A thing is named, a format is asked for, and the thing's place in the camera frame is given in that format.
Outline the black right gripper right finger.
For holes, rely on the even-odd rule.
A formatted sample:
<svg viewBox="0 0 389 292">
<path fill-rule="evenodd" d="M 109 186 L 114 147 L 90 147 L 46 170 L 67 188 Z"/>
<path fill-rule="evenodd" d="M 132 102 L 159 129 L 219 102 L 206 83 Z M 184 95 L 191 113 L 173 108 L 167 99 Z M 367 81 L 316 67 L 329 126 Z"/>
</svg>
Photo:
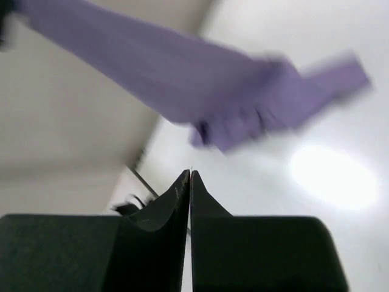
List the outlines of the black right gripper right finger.
<svg viewBox="0 0 389 292">
<path fill-rule="evenodd" d="M 315 217 L 234 216 L 190 178 L 195 291 L 348 291 L 336 247 Z"/>
</svg>

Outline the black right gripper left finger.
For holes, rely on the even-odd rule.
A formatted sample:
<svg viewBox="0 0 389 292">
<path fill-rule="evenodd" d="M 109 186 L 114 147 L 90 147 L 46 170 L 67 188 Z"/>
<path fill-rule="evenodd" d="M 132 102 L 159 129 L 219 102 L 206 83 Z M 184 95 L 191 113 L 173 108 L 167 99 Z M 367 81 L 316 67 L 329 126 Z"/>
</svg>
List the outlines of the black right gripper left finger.
<svg viewBox="0 0 389 292">
<path fill-rule="evenodd" d="M 124 216 L 1 218 L 2 291 L 180 291 L 190 172 Z"/>
</svg>

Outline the purple t-shirt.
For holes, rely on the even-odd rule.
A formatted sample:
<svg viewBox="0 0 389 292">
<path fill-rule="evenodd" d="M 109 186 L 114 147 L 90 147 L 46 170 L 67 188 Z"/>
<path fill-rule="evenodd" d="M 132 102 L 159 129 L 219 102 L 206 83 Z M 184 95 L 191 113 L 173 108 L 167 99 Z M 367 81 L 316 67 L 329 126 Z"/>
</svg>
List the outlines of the purple t-shirt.
<svg viewBox="0 0 389 292">
<path fill-rule="evenodd" d="M 359 61 L 308 74 L 285 58 L 250 58 L 89 1 L 16 1 L 16 12 L 174 123 L 193 126 L 196 147 L 221 151 L 302 126 L 369 84 Z"/>
</svg>

